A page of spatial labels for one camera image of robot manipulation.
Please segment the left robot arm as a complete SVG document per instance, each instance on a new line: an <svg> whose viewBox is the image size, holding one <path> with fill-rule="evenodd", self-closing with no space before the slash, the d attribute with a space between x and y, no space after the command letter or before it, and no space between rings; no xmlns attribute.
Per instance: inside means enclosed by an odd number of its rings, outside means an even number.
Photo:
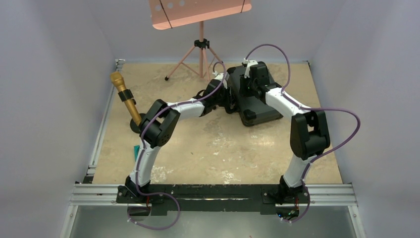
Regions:
<svg viewBox="0 0 420 238"><path fill-rule="evenodd" d="M126 178L128 196L141 203L148 196L147 186L160 149L170 140L177 123L183 119L199 118L215 107L230 107L231 91L223 80L213 79L207 88L193 98L176 103L156 100L140 123L140 147L135 166Z"/></svg>

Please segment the black poker case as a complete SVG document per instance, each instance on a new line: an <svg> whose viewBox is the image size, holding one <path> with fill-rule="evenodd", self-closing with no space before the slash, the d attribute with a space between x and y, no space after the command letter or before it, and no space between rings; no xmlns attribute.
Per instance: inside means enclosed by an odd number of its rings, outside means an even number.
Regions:
<svg viewBox="0 0 420 238"><path fill-rule="evenodd" d="M242 124L251 127L257 124L283 118L274 108L264 104L260 99L250 96L244 97L240 94L240 78L245 73L245 66L234 66L227 70L229 75L227 87L230 90L230 103L235 112L240 116Z"/></svg>

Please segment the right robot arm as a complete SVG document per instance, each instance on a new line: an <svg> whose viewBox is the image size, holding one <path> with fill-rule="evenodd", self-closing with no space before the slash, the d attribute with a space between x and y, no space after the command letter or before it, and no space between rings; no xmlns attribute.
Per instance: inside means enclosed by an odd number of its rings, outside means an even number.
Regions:
<svg viewBox="0 0 420 238"><path fill-rule="evenodd" d="M303 191L311 160L330 146L326 114L306 107L290 96L285 86L271 81L264 62L245 59L243 66L245 72L240 78L241 93L247 97L254 96L290 120L290 148L293 156L273 194L273 197L289 202Z"/></svg>

